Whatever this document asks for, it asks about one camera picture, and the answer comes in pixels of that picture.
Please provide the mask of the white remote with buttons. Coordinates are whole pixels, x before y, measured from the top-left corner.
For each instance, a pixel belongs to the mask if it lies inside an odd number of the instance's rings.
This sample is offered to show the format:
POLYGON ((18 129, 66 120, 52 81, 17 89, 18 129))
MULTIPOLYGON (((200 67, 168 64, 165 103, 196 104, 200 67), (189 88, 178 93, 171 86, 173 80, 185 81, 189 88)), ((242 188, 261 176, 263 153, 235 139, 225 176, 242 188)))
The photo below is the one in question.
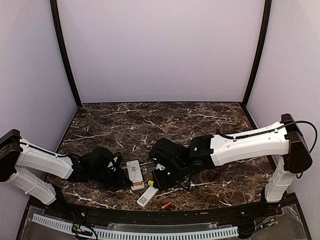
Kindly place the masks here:
POLYGON ((144 183, 139 161, 138 160, 128 161, 126 163, 126 167, 128 171, 129 180, 132 182, 131 190, 136 191, 136 190, 143 189, 145 186, 133 187, 133 184, 135 183, 144 183))

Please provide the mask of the white remote with label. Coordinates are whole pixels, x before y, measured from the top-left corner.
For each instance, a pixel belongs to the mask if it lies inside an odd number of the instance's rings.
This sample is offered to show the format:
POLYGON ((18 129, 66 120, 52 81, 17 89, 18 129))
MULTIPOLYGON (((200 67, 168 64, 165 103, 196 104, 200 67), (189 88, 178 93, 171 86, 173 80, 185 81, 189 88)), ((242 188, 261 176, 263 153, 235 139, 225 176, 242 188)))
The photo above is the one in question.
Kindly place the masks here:
POLYGON ((158 193, 158 191, 159 190, 157 188, 149 186, 147 190, 136 201, 136 203, 141 207, 145 207, 150 202, 150 200, 158 193))

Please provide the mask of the red orange battery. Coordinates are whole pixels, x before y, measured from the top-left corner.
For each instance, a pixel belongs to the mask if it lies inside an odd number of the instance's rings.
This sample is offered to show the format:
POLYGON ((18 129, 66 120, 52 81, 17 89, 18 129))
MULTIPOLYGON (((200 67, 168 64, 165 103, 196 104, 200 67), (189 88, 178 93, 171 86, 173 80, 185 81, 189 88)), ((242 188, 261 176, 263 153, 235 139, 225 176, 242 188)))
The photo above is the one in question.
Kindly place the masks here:
POLYGON ((166 208, 170 207, 171 205, 172 205, 172 202, 170 201, 170 202, 164 204, 161 208, 166 209, 166 208))

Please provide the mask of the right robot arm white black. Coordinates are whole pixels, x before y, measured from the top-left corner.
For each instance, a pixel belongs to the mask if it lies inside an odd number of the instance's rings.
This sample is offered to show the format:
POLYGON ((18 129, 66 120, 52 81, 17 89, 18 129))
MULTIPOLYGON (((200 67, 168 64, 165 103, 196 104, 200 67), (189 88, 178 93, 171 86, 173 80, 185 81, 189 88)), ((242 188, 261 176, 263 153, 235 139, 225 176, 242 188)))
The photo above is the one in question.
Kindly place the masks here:
POLYGON ((312 148, 308 148, 303 133, 291 114, 266 127, 234 134, 202 135, 193 138, 189 146, 161 138, 148 157, 163 169, 152 171, 153 187, 166 190, 183 182, 186 177, 211 170, 231 162, 278 155, 276 169, 261 193, 262 201, 255 213, 266 217, 275 208, 294 181, 296 175, 308 170, 312 163, 312 148))

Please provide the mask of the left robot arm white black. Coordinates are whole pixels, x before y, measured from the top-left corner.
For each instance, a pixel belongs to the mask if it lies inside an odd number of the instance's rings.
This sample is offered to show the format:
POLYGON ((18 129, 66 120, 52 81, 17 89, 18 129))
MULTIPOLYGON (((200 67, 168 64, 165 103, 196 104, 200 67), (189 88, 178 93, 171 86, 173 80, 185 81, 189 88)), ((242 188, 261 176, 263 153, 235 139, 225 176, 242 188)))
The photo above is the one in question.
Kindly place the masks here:
POLYGON ((12 129, 0 138, 0 181, 11 184, 30 195, 60 218, 71 213, 58 186, 44 182, 29 170, 42 171, 72 183, 102 184, 117 191, 132 186, 132 181, 121 168, 122 155, 105 147, 96 147, 84 155, 59 154, 36 146, 12 129))

